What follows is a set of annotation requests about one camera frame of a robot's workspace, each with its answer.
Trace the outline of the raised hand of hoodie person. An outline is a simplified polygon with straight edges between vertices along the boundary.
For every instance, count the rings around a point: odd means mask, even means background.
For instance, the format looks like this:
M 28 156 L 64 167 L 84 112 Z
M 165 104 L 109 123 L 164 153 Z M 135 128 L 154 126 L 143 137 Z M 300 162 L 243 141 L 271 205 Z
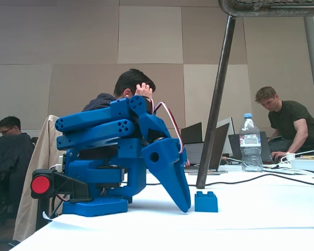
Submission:
M 144 96 L 151 99 L 153 95 L 153 89 L 146 83 L 137 84 L 135 95 Z

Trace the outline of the hand of green-shirt man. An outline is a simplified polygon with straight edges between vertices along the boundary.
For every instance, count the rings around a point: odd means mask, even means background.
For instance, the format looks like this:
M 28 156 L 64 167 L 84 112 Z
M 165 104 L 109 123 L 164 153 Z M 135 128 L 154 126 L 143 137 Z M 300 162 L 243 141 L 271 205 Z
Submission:
M 287 152 L 277 151 L 277 152 L 272 152 L 271 156 L 272 156 L 272 159 L 276 161 L 278 159 L 285 157 L 286 154 L 287 154 Z

